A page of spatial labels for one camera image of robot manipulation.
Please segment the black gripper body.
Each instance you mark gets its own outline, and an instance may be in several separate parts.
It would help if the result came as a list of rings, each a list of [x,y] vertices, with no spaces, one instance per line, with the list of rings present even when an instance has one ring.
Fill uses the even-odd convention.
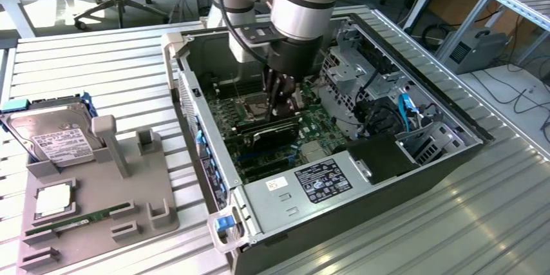
[[[268,67],[273,71],[289,75],[293,79],[302,79],[313,65],[321,41],[322,36],[305,41],[286,37],[284,40],[270,42],[266,57]]]

